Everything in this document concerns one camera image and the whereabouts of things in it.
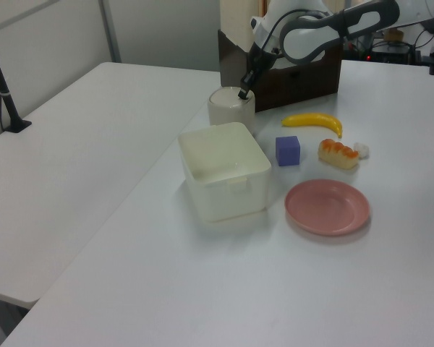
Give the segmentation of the dark robot gripper body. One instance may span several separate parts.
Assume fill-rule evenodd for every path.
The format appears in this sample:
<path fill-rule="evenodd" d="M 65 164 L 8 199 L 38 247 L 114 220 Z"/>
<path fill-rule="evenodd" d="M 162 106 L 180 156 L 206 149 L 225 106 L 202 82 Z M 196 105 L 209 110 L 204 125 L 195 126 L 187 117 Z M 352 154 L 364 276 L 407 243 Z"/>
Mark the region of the dark robot gripper body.
<path fill-rule="evenodd" d="M 253 43 L 247 55 L 247 74 L 251 78 L 260 77 L 272 68 L 277 55 L 264 51 L 257 43 Z"/>

